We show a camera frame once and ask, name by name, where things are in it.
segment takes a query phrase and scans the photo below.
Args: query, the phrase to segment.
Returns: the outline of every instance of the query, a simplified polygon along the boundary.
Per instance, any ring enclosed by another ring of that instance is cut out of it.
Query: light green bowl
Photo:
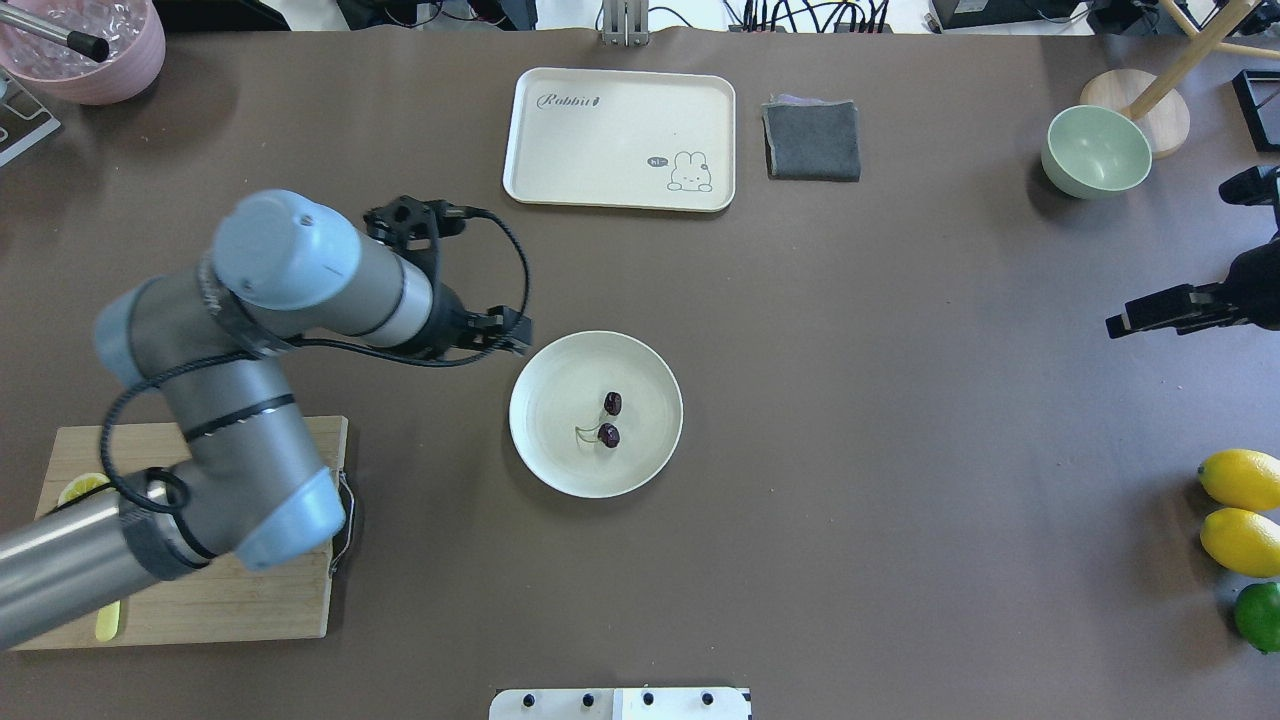
[[[1121,193],[1147,178],[1151,146],[1129,118],[1097,105],[1068,108],[1048,124],[1044,174],[1084,200]]]

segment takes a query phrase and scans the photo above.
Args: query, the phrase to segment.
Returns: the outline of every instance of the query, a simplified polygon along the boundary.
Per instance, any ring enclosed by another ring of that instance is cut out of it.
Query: lemon slice
[[[110,480],[102,473],[84,473],[72,480],[63,492],[58,493],[58,505],[67,505],[88,491],[105,486]],[[114,638],[120,632],[120,602],[113,602],[97,611],[97,623],[93,625],[93,637],[100,643]]]

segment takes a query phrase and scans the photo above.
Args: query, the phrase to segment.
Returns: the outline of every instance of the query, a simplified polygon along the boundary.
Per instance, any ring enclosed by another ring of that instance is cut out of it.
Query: robotic arm
[[[1277,233],[1238,255],[1220,283],[1180,284],[1125,302],[1124,313],[1107,318],[1112,340],[1160,328],[1187,334],[1247,323],[1280,331],[1280,167],[1249,168],[1217,192],[1230,205],[1271,205]]]
[[[365,215],[366,233],[305,197],[270,190],[223,220],[192,269],[147,281],[97,319],[95,345],[125,387],[104,421],[111,489],[0,537],[0,648],[233,552],[252,570],[329,541],[346,521],[276,356],[342,346],[451,366],[522,354],[531,322],[498,306],[468,313],[439,282],[439,240],[486,210],[401,197]],[[429,246],[411,249],[415,241]],[[527,301],[527,264],[525,265]],[[360,340],[303,340],[324,328]],[[477,350],[439,360],[451,347]],[[110,427],[129,397],[159,387],[191,460],[119,477]]]

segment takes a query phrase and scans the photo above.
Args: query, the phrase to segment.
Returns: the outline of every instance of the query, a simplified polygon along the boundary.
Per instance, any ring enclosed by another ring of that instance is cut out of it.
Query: table surface
[[[348,218],[401,193],[524,237],[536,346],[632,334],[681,382],[667,469],[584,501],[521,464],[522,366],[422,370],[308,350],[310,415],[356,439],[360,538],[323,641],[0,655],[0,716],[484,717],[495,689],[733,684],[756,717],[1268,716],[1275,659],[1229,620],[1247,580],[1196,533],[1196,466],[1280,451],[1280,334],[1107,340],[1123,302],[1220,279],[1271,214],[1217,200],[1254,152],[1213,56],[1190,140],[1121,197],[1038,167],[1053,114],[1175,40],[788,37],[393,28],[192,36],[114,108],[0,170],[0,528],[26,523],[56,428],[118,388],[100,307],[192,264],[243,195]],[[500,186],[535,65],[714,73],[737,88],[737,197],[714,215],[522,206]],[[863,179],[780,182],[771,94],[851,97]],[[484,224],[448,241],[474,306],[515,302]],[[128,421],[168,419],[143,398]]]

